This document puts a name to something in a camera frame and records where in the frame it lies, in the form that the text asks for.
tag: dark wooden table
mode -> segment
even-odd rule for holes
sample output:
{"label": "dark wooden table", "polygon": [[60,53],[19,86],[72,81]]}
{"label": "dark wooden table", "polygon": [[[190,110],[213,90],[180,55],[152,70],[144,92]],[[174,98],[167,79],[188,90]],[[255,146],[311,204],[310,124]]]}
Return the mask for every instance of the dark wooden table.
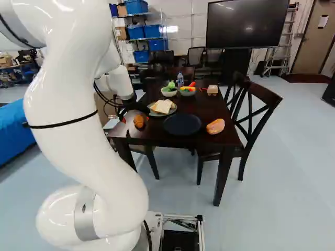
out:
{"label": "dark wooden table", "polygon": [[[166,99],[160,92],[160,88],[166,84],[166,82],[161,81],[150,85],[146,94],[139,102],[148,105],[159,99]],[[216,82],[210,79],[196,81],[197,87],[208,87],[210,84],[216,84]],[[241,146],[241,141],[230,118],[230,113],[222,98],[222,94],[219,92],[217,96],[208,96],[206,92],[197,90],[196,95],[193,97],[183,97],[178,94],[169,99],[178,106],[177,112],[191,113],[201,119],[203,127],[198,133],[182,138],[172,136],[163,129],[164,118],[149,118],[145,129],[139,131],[133,123],[133,118],[139,112],[130,111],[125,116],[127,123],[119,122],[109,132],[107,137],[113,139],[120,157],[134,170],[136,170],[136,167],[128,144],[183,149],[197,149],[198,146],[204,147],[204,145],[208,145],[209,147],[222,147],[213,201],[215,206],[219,206],[233,158],[233,151],[236,146]],[[206,125],[218,118],[225,120],[225,129],[217,135],[208,134],[206,132]]]}

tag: dark blue plate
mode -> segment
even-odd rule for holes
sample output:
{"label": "dark blue plate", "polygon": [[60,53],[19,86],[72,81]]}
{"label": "dark blue plate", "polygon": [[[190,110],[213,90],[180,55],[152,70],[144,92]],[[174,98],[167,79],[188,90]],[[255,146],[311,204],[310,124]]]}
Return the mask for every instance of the dark blue plate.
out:
{"label": "dark blue plate", "polygon": [[189,136],[200,130],[200,118],[193,114],[176,113],[165,119],[164,130],[175,136]]}

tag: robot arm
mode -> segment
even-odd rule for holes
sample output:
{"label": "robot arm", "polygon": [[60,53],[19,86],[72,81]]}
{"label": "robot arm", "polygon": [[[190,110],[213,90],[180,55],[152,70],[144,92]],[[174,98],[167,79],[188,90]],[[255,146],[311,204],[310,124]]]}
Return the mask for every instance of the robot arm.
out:
{"label": "robot arm", "polygon": [[[110,73],[110,88],[123,100],[133,93],[111,43],[107,2],[1,0],[0,9],[5,27],[19,20],[48,48],[25,94],[25,115],[43,154],[81,184],[45,200],[36,220],[39,233],[70,250],[132,250],[148,210],[148,192],[139,175],[110,147],[92,95],[94,78],[105,72]],[[26,33],[22,38],[19,30],[11,32],[14,38],[2,32],[7,44],[32,43]]]}

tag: water bottle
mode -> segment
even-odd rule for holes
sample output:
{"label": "water bottle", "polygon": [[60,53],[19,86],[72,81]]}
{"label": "water bottle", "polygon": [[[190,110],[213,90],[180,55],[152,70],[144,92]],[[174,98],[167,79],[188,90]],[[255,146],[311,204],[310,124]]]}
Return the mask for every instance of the water bottle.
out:
{"label": "water bottle", "polygon": [[178,73],[177,82],[178,82],[178,88],[184,86],[184,76],[183,76],[182,72]]}

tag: flat screen tv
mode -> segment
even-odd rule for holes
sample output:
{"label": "flat screen tv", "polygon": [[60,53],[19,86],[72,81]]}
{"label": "flat screen tv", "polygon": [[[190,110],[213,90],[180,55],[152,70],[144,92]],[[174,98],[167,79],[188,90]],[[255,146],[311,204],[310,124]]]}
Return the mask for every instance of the flat screen tv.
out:
{"label": "flat screen tv", "polygon": [[278,46],[289,0],[228,0],[208,3],[207,48]]}

